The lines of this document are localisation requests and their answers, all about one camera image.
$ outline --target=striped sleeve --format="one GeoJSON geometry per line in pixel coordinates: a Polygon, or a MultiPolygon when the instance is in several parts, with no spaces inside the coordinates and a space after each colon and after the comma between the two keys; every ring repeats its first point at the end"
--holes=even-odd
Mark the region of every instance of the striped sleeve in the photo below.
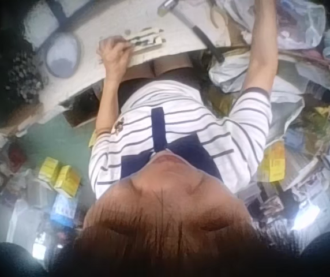
{"type": "Polygon", "coordinates": [[[92,148],[91,159],[89,161],[89,180],[94,192],[96,192],[96,183],[101,173],[101,167],[107,164],[108,146],[111,134],[101,134],[92,148]]]}
{"type": "Polygon", "coordinates": [[[268,92],[261,88],[247,89],[235,102],[229,117],[232,141],[252,176],[264,157],[272,121],[268,92]]]}

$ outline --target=striped shirt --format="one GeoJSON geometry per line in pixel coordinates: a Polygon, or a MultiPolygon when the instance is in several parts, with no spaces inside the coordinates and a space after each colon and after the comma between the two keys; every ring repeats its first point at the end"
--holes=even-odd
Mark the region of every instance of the striped shirt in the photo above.
{"type": "Polygon", "coordinates": [[[120,180],[121,158],[153,150],[151,111],[162,107],[168,143],[196,134],[233,192],[246,187],[263,159],[272,120],[266,91],[249,88],[235,101],[229,117],[216,118],[194,88],[175,81],[154,81],[124,104],[110,134],[92,148],[89,178],[98,199],[120,180]]]}

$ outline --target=hammer head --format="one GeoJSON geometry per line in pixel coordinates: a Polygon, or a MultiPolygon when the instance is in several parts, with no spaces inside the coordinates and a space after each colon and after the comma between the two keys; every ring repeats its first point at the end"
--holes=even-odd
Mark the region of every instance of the hammer head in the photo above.
{"type": "Polygon", "coordinates": [[[178,4],[179,0],[166,0],[164,3],[162,3],[161,6],[157,9],[157,14],[160,17],[163,17],[165,14],[173,10],[178,4]]]}

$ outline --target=white table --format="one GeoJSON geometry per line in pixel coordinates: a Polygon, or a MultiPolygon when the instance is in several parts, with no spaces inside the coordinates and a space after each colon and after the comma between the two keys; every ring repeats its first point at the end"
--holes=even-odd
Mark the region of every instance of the white table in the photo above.
{"type": "MultiPolygon", "coordinates": [[[[205,49],[205,45],[185,24],[173,14],[157,15],[158,7],[164,0],[121,0],[103,1],[95,4],[88,20],[78,23],[73,31],[81,43],[81,62],[76,73],[68,79],[48,75],[48,84],[40,93],[43,108],[39,114],[42,122],[62,112],[60,103],[84,91],[105,77],[104,66],[96,54],[98,42],[112,35],[124,35],[125,30],[139,32],[147,27],[164,30],[166,43],[160,49],[133,57],[131,66],[165,55],[173,55],[205,49]]],[[[210,21],[210,8],[206,0],[180,1],[178,7],[198,25],[216,46],[230,46],[228,29],[222,17],[217,18],[220,28],[210,21]]]]}

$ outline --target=hammer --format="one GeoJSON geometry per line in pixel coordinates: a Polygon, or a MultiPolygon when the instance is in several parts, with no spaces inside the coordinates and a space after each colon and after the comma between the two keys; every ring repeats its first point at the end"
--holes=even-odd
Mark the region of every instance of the hammer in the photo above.
{"type": "Polygon", "coordinates": [[[207,46],[210,52],[214,55],[219,63],[224,62],[225,58],[219,49],[211,42],[208,36],[193,22],[189,20],[179,9],[177,9],[177,4],[179,0],[166,0],[157,10],[157,14],[160,17],[165,16],[168,12],[172,12],[179,20],[181,20],[185,25],[187,25],[196,36],[207,46]]]}

